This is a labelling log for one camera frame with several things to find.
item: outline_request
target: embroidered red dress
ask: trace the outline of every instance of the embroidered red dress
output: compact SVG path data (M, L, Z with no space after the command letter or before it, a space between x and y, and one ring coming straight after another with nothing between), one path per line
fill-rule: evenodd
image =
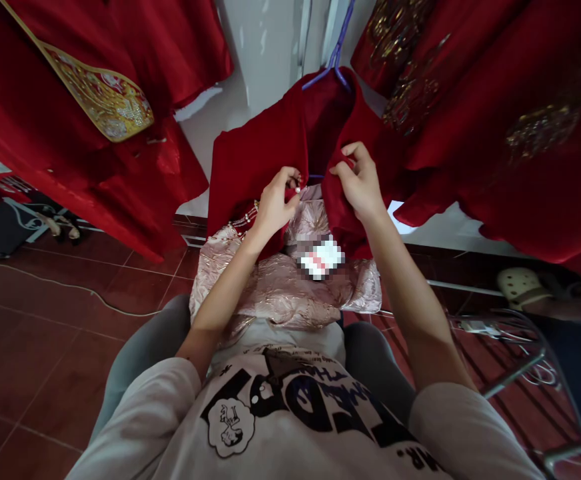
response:
M365 35L353 65L380 85L368 48ZM419 226L458 201L485 236L581 272L581 1L438 2L412 59L430 61L414 80L434 94L405 95L396 128L414 131L395 161L430 175L395 217ZM536 151L515 152L516 123L549 105L563 117L546 114L525 136Z
M172 108L233 65L211 0L123 6L0 2L0 162L160 261L182 241L177 207L208 185Z

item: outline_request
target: gray pants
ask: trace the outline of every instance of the gray pants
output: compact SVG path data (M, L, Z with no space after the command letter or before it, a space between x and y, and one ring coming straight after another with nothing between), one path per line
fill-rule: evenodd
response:
M91 441L113 416L124 392L144 370L175 356L191 329L189 298L179 295L126 342L111 366ZM344 328L346 370L408 425L415 392L402 374L384 335L370 323Z

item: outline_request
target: sleeve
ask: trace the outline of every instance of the sleeve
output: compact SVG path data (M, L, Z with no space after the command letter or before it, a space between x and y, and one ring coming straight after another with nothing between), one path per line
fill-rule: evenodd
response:
M462 385L436 383L423 389L408 423L453 477L544 478L491 404Z
M190 361L172 358L153 365L126 390L67 480L149 478L200 389Z

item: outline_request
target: tiled floor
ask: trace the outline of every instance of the tiled floor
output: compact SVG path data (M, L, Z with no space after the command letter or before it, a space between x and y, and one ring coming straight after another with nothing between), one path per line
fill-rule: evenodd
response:
M203 229L179 222L184 234ZM493 288L511 260L455 251L411 249L429 279ZM50 236L1 262L40 277L96 290L110 304L132 313L159 310L188 293L199 250L183 247L155 265L103 233L78 247ZM435 289L450 314L504 306L501 298ZM133 332L150 317L130 317L104 307L90 292L45 282L0 267L0 479L62 479L88 444L108 370ZM390 315L347 313L345 323L370 321L390 342L412 380L406 345ZM479 385L495 378L516 352L506 345L455 332L468 368ZM565 396L550 387L518 382L492 401L531 456L578 438ZM560 479L581 479L581 459L561 463Z

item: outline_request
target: hand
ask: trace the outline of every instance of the hand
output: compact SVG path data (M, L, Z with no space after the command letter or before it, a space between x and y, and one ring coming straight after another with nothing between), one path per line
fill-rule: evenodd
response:
M349 143L342 148L342 153L347 157L355 157L354 169L351 170L345 161L341 161L330 172L341 180L344 195L355 209L355 216L364 223L386 213L375 162L370 158L364 144Z
M259 201L259 211L251 235L257 235L268 241L273 234L286 225L295 214L299 205L299 193L288 203L284 201L286 188L298 187L301 183L299 170L293 167L282 167L275 178L264 188Z

